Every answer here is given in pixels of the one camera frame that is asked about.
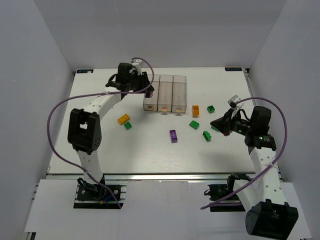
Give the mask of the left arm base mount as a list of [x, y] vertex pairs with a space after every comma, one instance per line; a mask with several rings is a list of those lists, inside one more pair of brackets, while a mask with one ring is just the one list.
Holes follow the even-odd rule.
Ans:
[[77, 179], [74, 209], [95, 209], [95, 210], [119, 210], [125, 200], [126, 186], [121, 184], [108, 184], [111, 190], [84, 181], [81, 177]]

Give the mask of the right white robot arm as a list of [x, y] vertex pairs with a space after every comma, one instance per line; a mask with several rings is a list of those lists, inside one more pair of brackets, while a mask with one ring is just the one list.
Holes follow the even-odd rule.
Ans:
[[236, 194], [246, 211], [245, 227], [249, 235], [286, 240], [293, 230], [299, 213], [289, 205], [280, 184], [276, 158], [276, 142], [269, 131], [272, 111], [254, 107], [251, 117], [242, 117], [244, 110], [230, 108], [210, 124], [224, 136], [232, 132], [243, 135], [257, 180], [240, 173], [227, 179], [226, 193]]

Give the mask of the purple small lego brick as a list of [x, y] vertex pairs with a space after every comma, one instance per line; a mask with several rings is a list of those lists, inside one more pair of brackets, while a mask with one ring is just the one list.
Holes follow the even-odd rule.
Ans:
[[151, 98], [152, 96], [153, 96], [153, 92], [152, 92], [152, 91], [145, 93], [145, 97], [146, 97], [146, 98]]

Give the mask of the yellow long lego brick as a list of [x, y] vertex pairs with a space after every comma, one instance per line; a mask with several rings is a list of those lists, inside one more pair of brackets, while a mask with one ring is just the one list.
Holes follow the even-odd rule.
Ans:
[[130, 120], [130, 116], [128, 114], [124, 114], [120, 118], [117, 119], [117, 122], [122, 126]]

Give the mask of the orange curved lego brick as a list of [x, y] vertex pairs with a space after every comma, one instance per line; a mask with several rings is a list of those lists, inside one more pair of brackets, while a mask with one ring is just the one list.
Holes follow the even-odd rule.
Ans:
[[194, 117], [194, 118], [197, 118], [197, 117], [199, 117], [199, 115], [200, 115], [200, 108], [199, 108], [199, 106], [198, 105], [192, 105], [192, 116]]

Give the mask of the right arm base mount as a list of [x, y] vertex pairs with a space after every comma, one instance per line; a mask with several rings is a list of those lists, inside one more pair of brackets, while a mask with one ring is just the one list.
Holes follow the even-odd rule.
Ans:
[[[209, 196], [209, 200], [217, 201], [233, 192], [235, 182], [244, 180], [245, 183], [250, 182], [252, 179], [246, 174], [232, 173], [228, 176], [225, 184], [210, 184], [208, 189], [204, 192], [205, 196]], [[229, 197], [227, 200], [218, 203], [217, 205], [210, 207], [212, 213], [222, 212], [245, 212], [245, 208], [241, 204], [239, 197], [235, 194]]]

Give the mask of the purple long lego brick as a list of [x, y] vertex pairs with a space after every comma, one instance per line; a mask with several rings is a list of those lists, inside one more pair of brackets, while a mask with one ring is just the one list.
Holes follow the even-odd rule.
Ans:
[[178, 142], [178, 136], [177, 132], [175, 129], [172, 129], [169, 131], [170, 139], [172, 143], [177, 143]]

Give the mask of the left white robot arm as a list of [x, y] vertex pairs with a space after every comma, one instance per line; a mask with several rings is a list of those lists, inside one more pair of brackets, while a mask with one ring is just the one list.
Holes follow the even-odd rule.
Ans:
[[80, 159], [83, 180], [89, 184], [105, 184], [98, 157], [98, 148], [102, 142], [101, 120], [127, 95], [153, 96], [155, 74], [152, 71], [151, 79], [148, 78], [147, 72], [141, 67], [144, 61], [134, 57], [130, 63], [121, 62], [117, 73], [109, 78], [101, 95], [87, 106], [74, 108], [70, 112], [67, 140]]

